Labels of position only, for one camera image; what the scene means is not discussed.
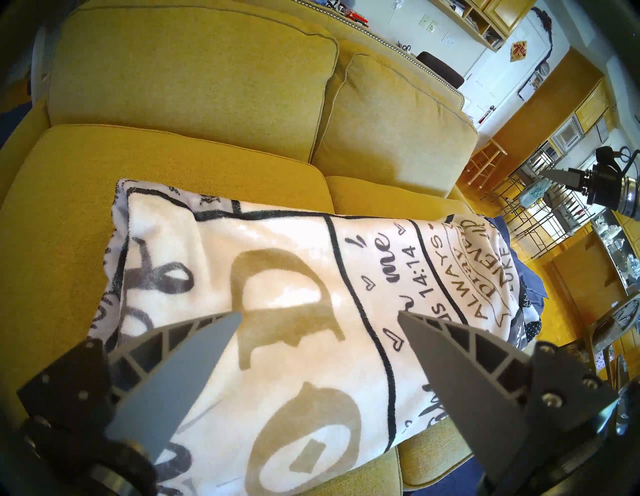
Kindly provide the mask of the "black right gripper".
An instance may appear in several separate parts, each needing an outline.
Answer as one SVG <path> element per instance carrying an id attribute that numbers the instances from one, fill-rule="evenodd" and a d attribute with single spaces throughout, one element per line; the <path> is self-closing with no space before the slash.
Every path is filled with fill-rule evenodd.
<path id="1" fill-rule="evenodd" d="M 567 190 L 586 193 L 587 203 L 598 206 L 618 206 L 621 198 L 623 179 L 627 168 L 622 169 L 616 162 L 620 152 L 611 147 L 599 147 L 595 150 L 596 163 L 591 169 L 586 187 L 586 172 L 575 168 L 544 169 L 540 176 L 558 184 Z"/>

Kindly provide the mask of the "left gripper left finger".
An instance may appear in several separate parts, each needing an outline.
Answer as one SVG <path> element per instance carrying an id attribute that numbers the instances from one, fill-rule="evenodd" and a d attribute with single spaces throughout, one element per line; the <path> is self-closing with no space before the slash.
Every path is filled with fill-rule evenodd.
<path id="1" fill-rule="evenodd" d="M 17 391 L 29 436 L 44 452 L 97 463 L 133 451 L 155 462 L 241 323 L 226 312 L 152 329 L 106 353 L 87 338 Z"/>

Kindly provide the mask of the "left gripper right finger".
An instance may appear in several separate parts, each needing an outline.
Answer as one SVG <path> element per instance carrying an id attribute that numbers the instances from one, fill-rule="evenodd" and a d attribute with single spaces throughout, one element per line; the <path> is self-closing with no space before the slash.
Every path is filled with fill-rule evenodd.
<path id="1" fill-rule="evenodd" d="M 564 349 L 542 341 L 526 354 L 485 329 L 407 311 L 397 321 L 482 485 L 559 485 L 604 443 L 619 396 Z"/>

